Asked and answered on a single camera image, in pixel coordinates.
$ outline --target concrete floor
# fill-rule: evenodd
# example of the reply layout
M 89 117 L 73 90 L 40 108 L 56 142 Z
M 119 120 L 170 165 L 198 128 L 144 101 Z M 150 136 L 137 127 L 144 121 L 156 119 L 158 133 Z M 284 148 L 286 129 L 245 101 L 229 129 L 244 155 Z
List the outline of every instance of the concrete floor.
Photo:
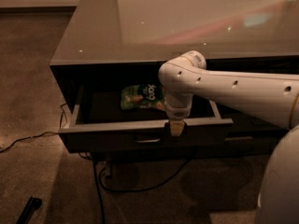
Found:
M 69 18 L 65 13 L 0 15 L 1 147 L 57 132 L 64 99 L 49 64 Z M 152 191 L 102 191 L 107 223 L 253 223 L 268 158 L 196 160 Z M 181 163 L 118 164 L 107 184 L 148 187 Z M 30 196 L 43 200 L 30 223 L 101 223 L 92 163 L 68 154 L 57 135 L 20 142 L 0 154 L 0 223 L 15 223 Z

